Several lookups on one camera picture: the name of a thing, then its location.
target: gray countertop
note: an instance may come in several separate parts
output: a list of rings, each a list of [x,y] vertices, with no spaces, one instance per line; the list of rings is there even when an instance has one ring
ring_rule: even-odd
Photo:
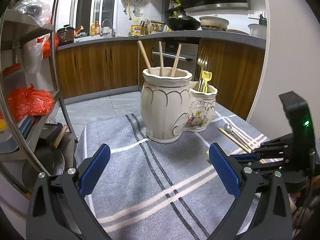
[[[131,40],[138,41],[138,40],[145,40],[145,39],[175,38],[175,37],[209,38],[209,39],[217,39],[217,40],[224,40],[224,41],[233,41],[237,43],[251,45],[261,49],[266,48],[266,40],[262,38],[258,38],[258,37],[254,37],[246,34],[240,34],[240,33],[200,30],[200,31],[176,31],[176,32],[149,34],[145,36],[128,36],[128,37],[115,37],[115,38],[103,38],[100,36],[85,37],[85,38],[81,38],[81,40],[79,40],[78,42],[75,39],[75,42],[73,44],[60,46],[58,47],[57,50],[68,49],[68,48],[86,45],[86,44],[107,42],[107,41],[131,41]]]

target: metal fork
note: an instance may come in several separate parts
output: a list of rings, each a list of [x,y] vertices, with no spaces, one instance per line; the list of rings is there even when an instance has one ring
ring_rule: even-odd
[[[208,70],[210,51],[211,51],[211,49],[204,46],[204,47],[202,47],[201,52],[198,57],[197,63],[201,67],[198,91],[202,91],[202,89],[203,89],[204,81],[202,80],[202,71]]]

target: tile floor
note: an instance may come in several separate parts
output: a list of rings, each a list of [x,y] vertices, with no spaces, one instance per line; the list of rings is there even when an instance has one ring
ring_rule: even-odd
[[[141,93],[131,92],[67,105],[68,114],[77,137],[90,121],[136,113],[140,110]],[[61,108],[56,121],[66,124]]]

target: red plastic bag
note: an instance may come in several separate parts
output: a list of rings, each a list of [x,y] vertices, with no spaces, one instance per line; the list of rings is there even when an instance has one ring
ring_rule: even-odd
[[[34,85],[27,89],[14,89],[8,95],[9,108],[16,122],[20,122],[25,115],[48,115],[51,113],[55,101],[50,92],[35,90]]]
[[[59,45],[59,40],[58,40],[58,36],[57,36],[56,33],[55,33],[55,41],[54,41],[54,43],[55,43],[55,46],[57,48],[58,45]],[[48,58],[48,57],[50,57],[50,55],[51,55],[51,52],[50,52],[50,39],[48,39],[45,42],[45,44],[43,45],[43,57],[42,58]]]

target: oven handle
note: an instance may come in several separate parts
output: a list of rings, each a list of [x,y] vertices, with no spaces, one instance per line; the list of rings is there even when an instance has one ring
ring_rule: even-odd
[[[160,56],[160,52],[155,52],[155,51],[153,51],[152,54],[153,54],[153,55],[159,55],[159,56]],[[176,58],[176,55],[172,55],[172,54],[162,53],[162,55],[163,55],[164,57]],[[179,60],[182,60],[182,61],[192,61],[191,58],[187,58],[187,57],[179,57]]]

